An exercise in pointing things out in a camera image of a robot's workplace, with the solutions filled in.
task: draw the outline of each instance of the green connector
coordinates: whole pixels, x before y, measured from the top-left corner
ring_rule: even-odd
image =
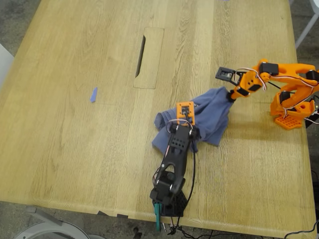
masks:
[[[161,212],[161,203],[154,204],[154,212],[156,216],[156,231],[160,232],[160,212]]]

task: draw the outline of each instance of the small blue object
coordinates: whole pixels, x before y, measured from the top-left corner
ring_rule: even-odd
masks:
[[[92,96],[91,96],[91,98],[90,98],[91,103],[94,103],[94,102],[95,102],[96,94],[97,94],[97,93],[98,93],[98,88],[95,87],[94,90],[93,90],[93,92],[92,92]]]
[[[156,231],[160,232],[161,203],[154,203],[154,212],[155,212],[155,216],[156,216]]]

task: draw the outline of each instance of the wooden table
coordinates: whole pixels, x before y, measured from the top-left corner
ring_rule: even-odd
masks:
[[[260,58],[297,60],[287,0],[43,0],[0,93],[0,200],[154,221],[156,113],[231,89],[218,67]],[[198,144],[182,225],[272,237],[313,226],[306,131],[273,123],[275,91],[238,99],[220,146]],[[189,154],[185,195],[191,175]]]

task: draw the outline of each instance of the blue tape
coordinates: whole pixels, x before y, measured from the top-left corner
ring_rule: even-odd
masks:
[[[98,93],[98,88],[95,87],[94,90],[93,90],[93,92],[92,92],[92,96],[91,96],[91,98],[90,98],[91,103],[94,103],[94,102],[95,102],[96,94],[97,94],[97,93]]]

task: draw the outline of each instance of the white chair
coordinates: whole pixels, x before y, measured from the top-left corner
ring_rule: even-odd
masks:
[[[316,20],[319,17],[319,0],[310,0],[310,3],[311,3],[311,7],[313,8],[315,14],[311,18],[311,20],[308,22],[307,26],[305,27],[305,29],[301,33],[300,37],[296,41],[296,49],[299,47],[299,45],[304,40],[305,36],[308,34],[308,32],[310,31],[310,29],[312,28],[312,26],[314,25],[314,23],[316,22]]]
[[[0,88],[12,61],[13,56],[0,44]]]

